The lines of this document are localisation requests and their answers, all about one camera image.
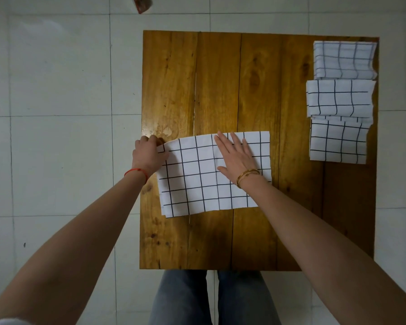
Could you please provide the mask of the person's left hand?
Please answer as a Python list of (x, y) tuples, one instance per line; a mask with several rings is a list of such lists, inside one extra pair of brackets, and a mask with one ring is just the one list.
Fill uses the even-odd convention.
[(147, 178), (157, 172), (162, 165), (157, 163), (157, 147), (162, 141), (155, 135), (141, 136), (135, 141), (135, 148), (132, 152), (132, 169), (141, 169)]

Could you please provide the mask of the person's right hand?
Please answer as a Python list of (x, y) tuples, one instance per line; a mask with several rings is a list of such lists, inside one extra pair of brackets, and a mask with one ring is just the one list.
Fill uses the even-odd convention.
[[(226, 167), (232, 176), (227, 179), (233, 184), (236, 185), (238, 176), (244, 171), (248, 169), (257, 169), (256, 162), (254, 161), (246, 139), (241, 140), (244, 147), (243, 152), (235, 151), (232, 146), (232, 141), (230, 141), (221, 131), (217, 132), (214, 139), (225, 163), (223, 167)], [(240, 186), (246, 193), (253, 195), (258, 190), (259, 184), (262, 183), (265, 183), (265, 179), (262, 175), (251, 174), (241, 181)]]

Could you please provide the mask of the white black-grid cloth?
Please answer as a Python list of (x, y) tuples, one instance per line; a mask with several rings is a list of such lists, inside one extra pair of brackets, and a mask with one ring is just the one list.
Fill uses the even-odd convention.
[(258, 206), (218, 170), (226, 164), (215, 136), (178, 138), (157, 147), (158, 153), (169, 152), (156, 173), (161, 214), (166, 218)]
[(309, 159), (320, 162), (367, 163), (367, 135), (372, 123), (311, 119)]
[(307, 117), (372, 124), (375, 85), (376, 81), (360, 79), (309, 80)]
[(314, 41), (315, 80), (374, 80), (376, 42)]

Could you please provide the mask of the person's right forearm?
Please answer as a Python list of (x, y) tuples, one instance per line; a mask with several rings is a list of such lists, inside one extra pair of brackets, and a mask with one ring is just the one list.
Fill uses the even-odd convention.
[(340, 325), (406, 325), (406, 292), (371, 257), (262, 175), (240, 179)]

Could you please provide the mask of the person's left forearm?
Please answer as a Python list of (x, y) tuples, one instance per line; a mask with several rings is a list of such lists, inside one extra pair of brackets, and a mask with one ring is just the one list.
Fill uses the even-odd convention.
[(146, 182), (141, 169), (129, 170), (47, 240), (0, 295), (0, 319), (76, 325)]

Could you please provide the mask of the gold bangle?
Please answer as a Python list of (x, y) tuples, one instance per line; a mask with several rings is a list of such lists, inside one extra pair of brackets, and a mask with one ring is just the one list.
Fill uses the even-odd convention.
[(242, 174), (240, 174), (236, 180), (236, 186), (239, 189), (242, 189), (240, 186), (241, 181), (243, 181), (245, 178), (247, 178), (249, 175), (251, 174), (257, 174), (257, 175), (261, 175), (260, 171), (258, 169), (248, 169), (246, 171), (244, 171)]

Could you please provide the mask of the folded white black-grid cloth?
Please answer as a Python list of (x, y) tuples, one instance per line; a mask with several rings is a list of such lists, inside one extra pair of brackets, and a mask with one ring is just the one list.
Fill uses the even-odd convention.
[(315, 80), (374, 80), (376, 42), (314, 41)]
[(367, 163), (367, 135), (372, 123), (311, 119), (309, 159), (320, 162)]
[(307, 117), (372, 124), (375, 85), (376, 81), (360, 79), (309, 80)]

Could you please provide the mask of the blue jeans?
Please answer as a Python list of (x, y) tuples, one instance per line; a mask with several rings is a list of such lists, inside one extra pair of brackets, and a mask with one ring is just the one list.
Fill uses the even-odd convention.
[[(212, 325), (206, 270), (165, 270), (149, 325)], [(281, 325), (259, 271), (217, 271), (219, 325)]]

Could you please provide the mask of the reddish brown object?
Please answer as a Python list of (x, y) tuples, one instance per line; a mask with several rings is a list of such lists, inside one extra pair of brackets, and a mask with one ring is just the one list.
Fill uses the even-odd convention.
[(145, 13), (152, 6), (152, 0), (133, 0), (137, 13), (139, 15)]

